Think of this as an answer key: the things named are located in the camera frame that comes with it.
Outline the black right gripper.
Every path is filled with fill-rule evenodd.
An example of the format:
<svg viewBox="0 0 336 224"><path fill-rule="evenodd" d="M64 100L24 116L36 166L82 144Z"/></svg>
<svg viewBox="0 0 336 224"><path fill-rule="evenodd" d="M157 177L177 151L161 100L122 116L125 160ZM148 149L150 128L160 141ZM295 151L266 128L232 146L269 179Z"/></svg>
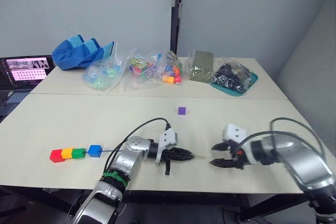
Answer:
<svg viewBox="0 0 336 224"><path fill-rule="evenodd" d="M243 149L240 148L237 152L234 152L237 146L238 143L234 141L223 141L221 143L215 144L212 147L212 150L214 151L227 151L230 148L230 154L232 155L232 159L216 158L209 163L213 166L220 168L236 168L243 170L245 168L245 165L249 164L249 160Z"/></svg>

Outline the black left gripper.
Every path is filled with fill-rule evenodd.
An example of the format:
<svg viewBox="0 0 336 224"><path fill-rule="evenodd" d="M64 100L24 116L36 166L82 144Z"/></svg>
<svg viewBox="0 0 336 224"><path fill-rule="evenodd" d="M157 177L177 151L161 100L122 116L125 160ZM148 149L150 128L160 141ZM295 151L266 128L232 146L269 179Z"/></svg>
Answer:
<svg viewBox="0 0 336 224"><path fill-rule="evenodd" d="M173 156L174 161L184 162L194 159L193 153L185 150L183 148L175 148L170 150L164 150L161 155L161 161L165 164L165 175L170 175L171 171L171 156L173 154L176 154Z"/></svg>

